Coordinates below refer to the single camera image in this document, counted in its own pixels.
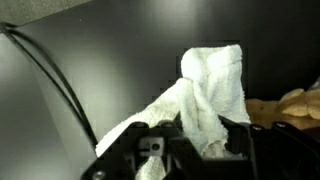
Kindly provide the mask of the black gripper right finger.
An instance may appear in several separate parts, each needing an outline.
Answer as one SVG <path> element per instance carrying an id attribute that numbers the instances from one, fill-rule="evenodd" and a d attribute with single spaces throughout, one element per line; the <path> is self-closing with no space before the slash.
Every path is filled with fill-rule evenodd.
<path id="1" fill-rule="evenodd" d="M 219 160 L 226 180 L 320 180 L 320 143 L 289 123 L 270 128 L 236 123 L 223 116 L 226 148 L 239 159 Z"/>

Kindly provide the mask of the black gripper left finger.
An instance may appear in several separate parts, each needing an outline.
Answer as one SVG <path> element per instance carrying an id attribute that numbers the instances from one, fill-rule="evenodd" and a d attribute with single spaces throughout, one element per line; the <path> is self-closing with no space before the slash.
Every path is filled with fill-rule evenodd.
<path id="1" fill-rule="evenodd" d="M 130 124 L 80 180 L 134 180 L 151 157 L 163 162 L 163 180 L 195 180 L 200 176 L 200 156 L 183 136 L 182 127 L 172 121 L 160 121 L 153 128 L 143 122 Z"/>

